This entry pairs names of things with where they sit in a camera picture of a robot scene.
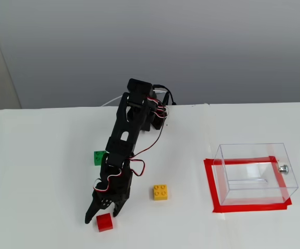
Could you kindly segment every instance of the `white tabletop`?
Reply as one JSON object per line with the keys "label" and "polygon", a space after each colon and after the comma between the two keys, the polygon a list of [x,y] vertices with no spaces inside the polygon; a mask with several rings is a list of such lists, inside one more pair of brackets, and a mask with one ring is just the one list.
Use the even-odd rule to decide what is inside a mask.
{"label": "white tabletop", "polygon": [[[114,229],[99,233],[84,216],[100,171],[93,152],[105,149],[116,110],[0,111],[0,248],[300,247],[300,104],[171,107],[161,138],[139,155],[145,174],[133,177]],[[142,132],[135,151],[157,135]],[[284,142],[294,168],[293,205],[212,213],[203,159],[222,143],[272,142]],[[167,184],[168,201],[151,199],[154,184]]]}
{"label": "white tabletop", "polygon": [[[105,149],[117,108],[0,111],[0,248],[227,248],[203,164],[206,108],[170,108],[159,141],[138,157],[144,175],[133,177],[114,229],[101,233],[84,217],[100,171],[93,152]],[[135,152],[158,134],[142,132]],[[168,201],[152,200],[154,184],[167,184]]]}

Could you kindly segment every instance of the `black robotic arm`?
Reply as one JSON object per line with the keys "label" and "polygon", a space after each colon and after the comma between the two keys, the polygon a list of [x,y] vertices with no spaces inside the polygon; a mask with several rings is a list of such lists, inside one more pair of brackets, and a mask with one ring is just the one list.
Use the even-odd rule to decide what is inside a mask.
{"label": "black robotic arm", "polygon": [[[150,131],[151,124],[158,130],[165,121],[165,118],[158,117],[155,112],[158,104],[167,104],[168,92],[161,103],[156,99],[150,83],[130,79],[127,88],[129,92],[122,96],[112,135],[106,146],[107,153],[102,159],[101,182],[94,188],[93,201],[85,215],[86,224],[100,209],[108,208],[112,202],[115,204],[113,216],[119,214],[130,195],[133,176],[130,159],[134,156],[139,132]],[[128,133],[126,141],[121,140],[124,132]]]}

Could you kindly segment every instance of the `yellow lego brick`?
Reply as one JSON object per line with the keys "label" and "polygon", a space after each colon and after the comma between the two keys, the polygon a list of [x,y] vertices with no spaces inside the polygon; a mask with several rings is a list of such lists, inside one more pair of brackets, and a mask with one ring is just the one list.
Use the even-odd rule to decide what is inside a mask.
{"label": "yellow lego brick", "polygon": [[167,185],[155,185],[153,187],[153,196],[155,201],[168,199]]}

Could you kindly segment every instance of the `transparent plastic box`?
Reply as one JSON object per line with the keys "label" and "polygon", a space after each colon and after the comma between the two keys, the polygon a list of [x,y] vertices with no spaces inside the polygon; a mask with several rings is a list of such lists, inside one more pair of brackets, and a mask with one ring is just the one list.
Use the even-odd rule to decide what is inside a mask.
{"label": "transparent plastic box", "polygon": [[213,161],[221,205],[284,203],[298,189],[284,144],[222,144]]}

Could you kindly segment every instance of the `red lego brick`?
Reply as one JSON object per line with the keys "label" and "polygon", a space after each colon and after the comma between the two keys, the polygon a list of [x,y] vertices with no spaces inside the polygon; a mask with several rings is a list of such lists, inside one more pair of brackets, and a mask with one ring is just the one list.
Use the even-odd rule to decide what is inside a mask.
{"label": "red lego brick", "polygon": [[99,232],[113,229],[110,213],[97,216],[97,225]]}

